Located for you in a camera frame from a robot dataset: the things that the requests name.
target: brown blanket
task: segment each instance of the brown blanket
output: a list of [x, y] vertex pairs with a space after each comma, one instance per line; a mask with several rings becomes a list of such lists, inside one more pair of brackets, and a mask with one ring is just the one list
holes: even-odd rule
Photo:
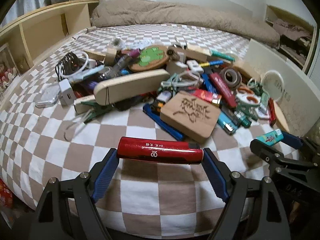
[[149, 0], [100, 0], [92, 13], [92, 25], [109, 27], [131, 24], [180, 23], [222, 30], [277, 47], [279, 34], [257, 19], [195, 5]]

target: metal screw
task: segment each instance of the metal screw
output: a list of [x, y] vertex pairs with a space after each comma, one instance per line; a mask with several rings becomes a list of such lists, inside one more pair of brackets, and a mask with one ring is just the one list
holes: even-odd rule
[[55, 177], [52, 177], [49, 179], [49, 183], [51, 183], [51, 184], [55, 183], [56, 181], [57, 181], [57, 178], [55, 178]]
[[266, 183], [271, 183], [272, 182], [272, 179], [270, 177], [264, 177], [263, 179], [264, 179], [264, 181]]
[[85, 179], [85, 178], [87, 178], [89, 176], [89, 173], [88, 172], [81, 172], [80, 173], [80, 178], [83, 178], [83, 179]]
[[237, 171], [234, 171], [233, 173], [231, 173], [232, 177], [234, 177], [235, 179], [240, 178], [241, 174]]

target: purple cap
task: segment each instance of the purple cap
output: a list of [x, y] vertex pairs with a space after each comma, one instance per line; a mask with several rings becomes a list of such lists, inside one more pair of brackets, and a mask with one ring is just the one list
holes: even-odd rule
[[139, 57], [140, 54], [141, 54], [141, 49], [133, 49], [128, 53], [130, 57]]

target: pile of objects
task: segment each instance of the pile of objects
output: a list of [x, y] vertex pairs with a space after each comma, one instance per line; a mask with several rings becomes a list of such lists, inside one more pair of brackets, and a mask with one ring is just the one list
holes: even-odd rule
[[52, 106], [60, 97], [77, 114], [85, 113], [80, 122], [88, 123], [113, 109], [125, 111], [145, 102], [143, 112], [176, 140], [189, 136], [200, 143], [216, 124], [229, 135], [258, 119], [269, 120], [272, 127], [273, 99], [236, 67], [236, 58], [179, 43], [126, 48], [116, 38], [106, 54], [66, 54], [56, 66], [58, 82], [43, 91], [36, 106]]

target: black tape roll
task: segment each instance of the black tape roll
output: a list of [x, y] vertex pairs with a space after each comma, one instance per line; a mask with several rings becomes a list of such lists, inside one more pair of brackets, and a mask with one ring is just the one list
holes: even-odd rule
[[220, 71], [220, 76], [227, 86], [232, 90], [237, 89], [241, 85], [242, 76], [239, 71], [236, 71], [233, 67], [225, 67], [222, 69]]

